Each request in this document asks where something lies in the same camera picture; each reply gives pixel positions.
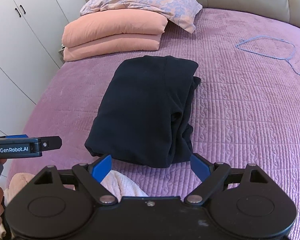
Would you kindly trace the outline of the navy jacket with white stripes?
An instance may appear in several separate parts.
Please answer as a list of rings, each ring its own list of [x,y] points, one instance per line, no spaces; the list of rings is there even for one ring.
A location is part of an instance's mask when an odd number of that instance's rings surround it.
[[[85,148],[128,163],[167,168],[189,161],[198,64],[172,56],[123,61],[98,108]]]

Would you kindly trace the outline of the pink quilted bedspread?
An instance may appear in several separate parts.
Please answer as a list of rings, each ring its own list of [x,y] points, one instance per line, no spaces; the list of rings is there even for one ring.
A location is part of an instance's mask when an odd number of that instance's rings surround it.
[[[192,104],[193,150],[211,162],[242,168],[256,163],[292,198],[298,216],[290,232],[300,239],[300,76],[284,61],[238,50],[241,39],[259,35],[296,46],[292,64],[300,69],[300,29],[239,11],[202,9],[196,31],[166,26],[156,56],[198,63],[200,86]],[[46,165],[69,169],[94,158],[85,141],[117,67],[143,52],[118,53],[67,62],[33,110],[24,133],[57,135],[63,144],[40,158],[14,159],[9,178],[37,174]]]

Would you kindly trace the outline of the pink folded duvet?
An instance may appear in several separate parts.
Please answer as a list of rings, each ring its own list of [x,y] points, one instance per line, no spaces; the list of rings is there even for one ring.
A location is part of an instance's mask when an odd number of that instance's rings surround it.
[[[64,28],[63,60],[156,51],[167,23],[167,18],[161,14],[139,9],[107,10],[81,16]]]

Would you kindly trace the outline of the purple floral pillow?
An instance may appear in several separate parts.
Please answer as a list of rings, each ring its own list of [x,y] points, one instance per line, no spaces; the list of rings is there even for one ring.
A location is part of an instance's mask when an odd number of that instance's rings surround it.
[[[188,33],[196,29],[194,19],[203,6],[197,0],[89,0],[80,15],[117,9],[140,9],[157,12]]]

